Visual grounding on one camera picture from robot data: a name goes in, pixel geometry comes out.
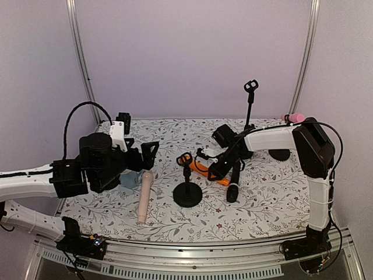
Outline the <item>pink microphone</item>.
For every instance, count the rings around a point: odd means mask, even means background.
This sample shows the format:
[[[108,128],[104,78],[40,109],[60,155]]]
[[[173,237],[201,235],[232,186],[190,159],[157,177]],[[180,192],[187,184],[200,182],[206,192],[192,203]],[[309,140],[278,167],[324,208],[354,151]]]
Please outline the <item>pink microphone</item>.
[[[284,114],[281,116],[282,121],[285,123],[301,123],[305,121],[305,116],[300,113]]]

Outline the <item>tall black mic stand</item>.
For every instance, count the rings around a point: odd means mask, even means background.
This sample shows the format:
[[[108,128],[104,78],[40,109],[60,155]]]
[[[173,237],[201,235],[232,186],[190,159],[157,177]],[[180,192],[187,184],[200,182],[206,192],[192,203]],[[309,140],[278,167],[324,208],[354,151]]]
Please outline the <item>tall black mic stand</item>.
[[[255,90],[258,87],[259,87],[259,84],[255,79],[248,81],[244,85],[244,90],[248,93],[248,108],[247,108],[246,123],[244,125],[244,130],[241,134],[243,134],[244,132],[250,132],[255,129],[255,125],[250,124],[249,122],[250,122],[252,105],[254,103]],[[239,143],[237,144],[237,147],[238,147],[237,161],[250,159],[254,154],[253,151],[248,150],[244,139],[241,139],[239,141]]]

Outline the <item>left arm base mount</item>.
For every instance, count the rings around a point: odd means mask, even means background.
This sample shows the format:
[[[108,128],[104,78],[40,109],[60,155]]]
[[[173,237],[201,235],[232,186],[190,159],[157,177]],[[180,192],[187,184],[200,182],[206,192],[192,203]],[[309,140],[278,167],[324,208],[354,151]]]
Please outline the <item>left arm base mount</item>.
[[[56,248],[75,256],[103,260],[107,251],[107,242],[104,236],[93,234],[83,236],[78,221],[70,217],[62,217],[65,229],[63,238],[56,242]]]

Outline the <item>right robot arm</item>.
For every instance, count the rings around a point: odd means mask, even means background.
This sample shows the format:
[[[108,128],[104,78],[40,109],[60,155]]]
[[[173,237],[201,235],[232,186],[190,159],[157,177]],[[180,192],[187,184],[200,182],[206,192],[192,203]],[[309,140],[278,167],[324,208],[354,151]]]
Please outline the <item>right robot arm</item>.
[[[329,213],[336,168],[335,146],[322,127],[323,124],[313,117],[293,125],[249,128],[239,134],[222,125],[215,130],[213,138],[225,152],[208,167],[207,178],[210,181],[223,179],[246,152],[295,150],[309,186],[310,216],[306,238],[321,243],[326,240],[332,223]]]

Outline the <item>orange microphone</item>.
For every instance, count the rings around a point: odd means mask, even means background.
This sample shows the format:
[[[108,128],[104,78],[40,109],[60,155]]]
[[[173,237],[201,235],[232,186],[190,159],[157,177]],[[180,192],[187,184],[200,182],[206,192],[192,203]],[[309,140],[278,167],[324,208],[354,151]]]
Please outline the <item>orange microphone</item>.
[[[189,155],[186,155],[185,159],[183,159],[182,156],[178,157],[176,159],[177,161],[177,164],[180,165],[180,166],[184,166],[185,163],[189,163],[189,167],[191,170],[199,173],[200,175],[204,176],[204,177],[208,177],[208,169],[206,166],[196,162],[194,159],[191,159],[191,157]],[[230,181],[227,179],[227,178],[224,178],[222,180],[216,180],[215,183],[217,184],[220,184],[222,186],[225,186],[225,187],[228,187],[228,185],[230,184]]]

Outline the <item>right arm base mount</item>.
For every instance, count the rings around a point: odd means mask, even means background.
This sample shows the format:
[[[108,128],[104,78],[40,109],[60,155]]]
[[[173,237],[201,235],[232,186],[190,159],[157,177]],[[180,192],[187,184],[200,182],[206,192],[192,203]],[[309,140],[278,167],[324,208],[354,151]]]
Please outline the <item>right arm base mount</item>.
[[[329,225],[321,231],[307,226],[305,237],[285,240],[279,245],[279,252],[284,255],[285,260],[293,260],[331,251],[332,244],[328,235],[329,231]]]

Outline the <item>black microphone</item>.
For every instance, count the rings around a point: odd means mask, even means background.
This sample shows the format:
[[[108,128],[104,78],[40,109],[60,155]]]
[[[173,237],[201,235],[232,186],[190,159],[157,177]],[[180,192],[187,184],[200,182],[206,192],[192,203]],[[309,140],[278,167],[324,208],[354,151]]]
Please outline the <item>black microphone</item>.
[[[230,183],[227,187],[226,192],[226,200],[229,203],[234,203],[237,201],[238,194],[239,194],[239,181],[240,181],[240,173],[242,171],[242,162],[238,161],[233,166]]]

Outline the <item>short black mic stand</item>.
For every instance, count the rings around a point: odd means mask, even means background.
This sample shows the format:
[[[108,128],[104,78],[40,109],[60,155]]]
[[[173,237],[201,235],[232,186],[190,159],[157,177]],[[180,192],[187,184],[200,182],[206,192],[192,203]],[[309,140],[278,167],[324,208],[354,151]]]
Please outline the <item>short black mic stand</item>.
[[[289,114],[284,115],[282,119],[287,125],[291,123]],[[290,151],[288,149],[270,149],[269,155],[275,160],[283,162],[289,159]]]

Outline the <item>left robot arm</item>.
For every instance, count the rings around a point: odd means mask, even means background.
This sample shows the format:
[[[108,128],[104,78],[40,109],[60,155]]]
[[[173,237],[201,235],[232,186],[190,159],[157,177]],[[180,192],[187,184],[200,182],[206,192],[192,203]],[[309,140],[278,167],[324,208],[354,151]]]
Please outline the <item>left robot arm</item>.
[[[57,218],[19,205],[16,200],[30,197],[69,198],[89,191],[102,193],[120,183],[126,170],[150,170],[159,142],[133,148],[132,138],[113,140],[97,132],[79,140],[79,155],[25,171],[1,174],[1,224],[21,226],[57,243],[82,240],[79,224],[68,217]]]

